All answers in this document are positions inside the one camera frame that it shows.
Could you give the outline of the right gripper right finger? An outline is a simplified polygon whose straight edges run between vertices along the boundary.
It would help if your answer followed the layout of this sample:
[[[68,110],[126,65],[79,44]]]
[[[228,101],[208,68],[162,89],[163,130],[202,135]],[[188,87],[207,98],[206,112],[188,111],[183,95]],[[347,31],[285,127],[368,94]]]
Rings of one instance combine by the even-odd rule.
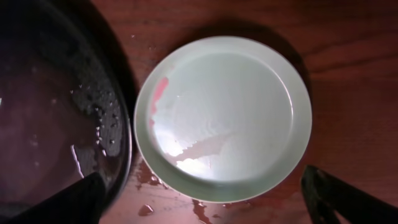
[[[397,207],[315,167],[306,166],[300,180],[313,223],[339,223],[339,213],[350,223],[397,223]]]

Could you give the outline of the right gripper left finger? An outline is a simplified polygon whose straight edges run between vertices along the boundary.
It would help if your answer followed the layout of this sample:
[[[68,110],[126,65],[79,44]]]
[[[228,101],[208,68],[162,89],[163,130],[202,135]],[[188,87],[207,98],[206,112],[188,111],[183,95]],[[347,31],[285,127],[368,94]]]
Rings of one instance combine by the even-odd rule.
[[[38,205],[6,220],[6,224],[97,224],[106,187],[94,172]]]

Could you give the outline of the light blue plate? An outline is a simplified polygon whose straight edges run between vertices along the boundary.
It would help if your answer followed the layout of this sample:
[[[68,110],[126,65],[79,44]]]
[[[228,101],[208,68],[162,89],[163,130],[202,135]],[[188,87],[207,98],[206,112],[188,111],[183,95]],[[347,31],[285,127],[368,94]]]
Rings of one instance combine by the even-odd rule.
[[[171,189],[231,203],[281,183],[312,130],[307,87],[280,53],[233,36],[200,39],[161,60],[134,111],[138,149]]]

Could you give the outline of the black round tray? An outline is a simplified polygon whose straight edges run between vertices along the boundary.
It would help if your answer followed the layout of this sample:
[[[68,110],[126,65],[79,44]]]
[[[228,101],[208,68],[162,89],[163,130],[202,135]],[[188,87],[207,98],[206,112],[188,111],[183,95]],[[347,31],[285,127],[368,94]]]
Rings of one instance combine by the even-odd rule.
[[[103,209],[131,166],[118,42],[90,1],[1,2],[1,219],[97,173]]]

